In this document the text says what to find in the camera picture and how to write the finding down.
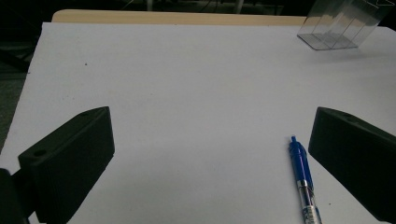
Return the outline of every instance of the white tabletop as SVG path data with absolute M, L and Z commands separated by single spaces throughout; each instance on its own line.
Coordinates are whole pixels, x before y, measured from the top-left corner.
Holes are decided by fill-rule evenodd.
M 45 23 L 1 166 L 108 105 L 115 157 L 69 223 L 303 223 L 289 138 L 318 106 L 396 134 L 396 33 L 313 51 L 298 29 Z M 378 222 L 308 160 L 324 223 Z

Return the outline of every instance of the clear plastic container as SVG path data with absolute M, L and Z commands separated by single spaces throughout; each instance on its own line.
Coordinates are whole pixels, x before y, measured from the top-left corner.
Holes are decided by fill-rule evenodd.
M 297 36 L 312 49 L 356 48 L 393 7 L 388 0 L 317 0 Z

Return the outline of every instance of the white surface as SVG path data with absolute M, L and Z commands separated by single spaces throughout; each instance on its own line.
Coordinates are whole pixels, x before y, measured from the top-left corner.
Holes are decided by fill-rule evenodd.
M 109 105 L 115 157 L 69 223 L 303 223 L 289 138 L 308 146 L 318 106 L 396 134 L 396 34 L 313 51 L 298 30 L 46 23 L 2 167 Z M 324 223 L 377 223 L 308 159 Z

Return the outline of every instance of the blue pen cap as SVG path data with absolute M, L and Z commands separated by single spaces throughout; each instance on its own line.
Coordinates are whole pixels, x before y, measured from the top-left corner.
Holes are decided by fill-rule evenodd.
M 309 171 L 306 151 L 304 147 L 299 142 L 297 142 L 295 136 L 291 138 L 289 152 L 296 181 L 306 180 L 309 188 L 313 190 L 314 184 L 312 183 L 311 172 Z

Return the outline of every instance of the pen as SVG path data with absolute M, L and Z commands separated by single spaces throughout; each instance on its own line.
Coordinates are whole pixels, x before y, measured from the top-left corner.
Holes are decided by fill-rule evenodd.
M 291 138 L 290 146 L 291 164 L 300 193 L 303 219 L 305 224 L 321 224 L 319 210 L 315 203 L 314 185 L 309 172 L 308 160 L 304 147 L 297 142 L 296 137 Z

